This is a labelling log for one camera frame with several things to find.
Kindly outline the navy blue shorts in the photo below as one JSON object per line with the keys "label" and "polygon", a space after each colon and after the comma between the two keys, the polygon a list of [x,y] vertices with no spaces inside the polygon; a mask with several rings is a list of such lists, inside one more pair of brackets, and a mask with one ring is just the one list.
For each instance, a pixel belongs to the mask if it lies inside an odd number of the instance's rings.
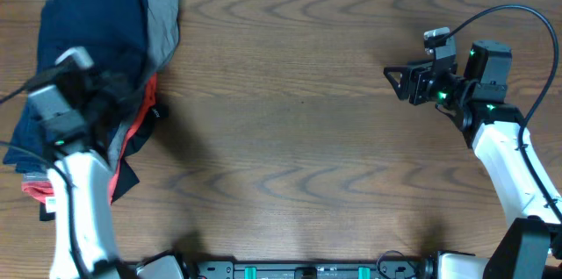
{"label": "navy blue shorts", "polygon": [[37,71],[71,47],[85,47],[101,71],[118,72],[134,88],[147,60],[148,0],[47,0],[40,13]]}

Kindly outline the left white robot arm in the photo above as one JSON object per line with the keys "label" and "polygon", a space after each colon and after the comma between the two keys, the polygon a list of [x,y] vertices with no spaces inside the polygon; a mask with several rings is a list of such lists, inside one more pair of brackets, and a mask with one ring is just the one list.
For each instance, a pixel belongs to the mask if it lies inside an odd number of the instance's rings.
{"label": "left white robot arm", "polygon": [[120,73],[51,67],[26,84],[44,130],[41,160],[54,189],[52,278],[182,278],[171,253],[124,261],[112,223],[106,134],[137,91]]}

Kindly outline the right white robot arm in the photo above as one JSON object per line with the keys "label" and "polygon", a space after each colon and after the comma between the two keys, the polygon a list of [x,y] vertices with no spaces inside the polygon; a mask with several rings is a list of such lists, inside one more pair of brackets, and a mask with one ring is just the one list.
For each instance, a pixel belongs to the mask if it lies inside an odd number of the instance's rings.
{"label": "right white robot arm", "polygon": [[442,29],[426,32],[431,59],[386,67],[398,99],[433,103],[463,134],[493,182],[508,230],[489,258],[439,251],[422,261],[417,278],[545,278],[561,271],[546,265],[561,256],[561,196],[537,158],[524,117],[507,104],[512,51],[493,40],[472,43],[458,75],[456,42]]}

